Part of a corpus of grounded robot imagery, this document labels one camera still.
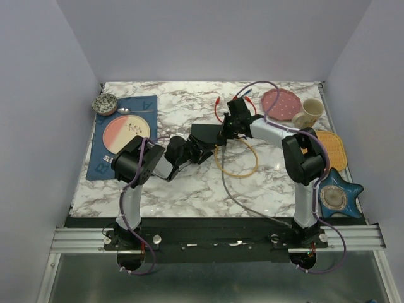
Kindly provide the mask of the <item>dark grey network switch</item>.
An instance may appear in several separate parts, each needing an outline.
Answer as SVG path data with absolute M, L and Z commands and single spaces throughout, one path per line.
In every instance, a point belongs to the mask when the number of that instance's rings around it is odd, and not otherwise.
M 220 136 L 221 124 L 192 124 L 191 135 L 202 143 L 224 145 L 225 140 Z

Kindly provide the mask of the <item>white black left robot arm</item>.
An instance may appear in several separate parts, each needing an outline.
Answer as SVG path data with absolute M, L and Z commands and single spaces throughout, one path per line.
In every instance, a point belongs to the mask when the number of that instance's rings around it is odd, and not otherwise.
M 215 145 L 222 142 L 212 134 L 193 133 L 186 139 L 173 136 L 164 148 L 148 138 L 136 136 L 112 160 L 115 178 L 124 183 L 119 197 L 119 215 L 114 230 L 106 237 L 115 246 L 134 249 L 139 243 L 156 242 L 141 234 L 140 202 L 144 184 L 151 176 L 170 182 L 187 164 L 201 164 L 211 155 Z

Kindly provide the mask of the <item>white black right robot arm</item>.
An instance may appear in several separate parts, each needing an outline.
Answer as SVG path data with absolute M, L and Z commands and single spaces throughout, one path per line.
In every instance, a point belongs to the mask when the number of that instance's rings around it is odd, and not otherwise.
M 320 180 L 326 175 L 329 160 L 311 128 L 288 128 L 269 121 L 266 116 L 252 115 L 242 98 L 227 102 L 218 137 L 229 140 L 242 134 L 263 140 L 282 149 L 285 168 L 295 184 L 295 213 L 290 239 L 305 247 L 320 234 L 317 202 Z

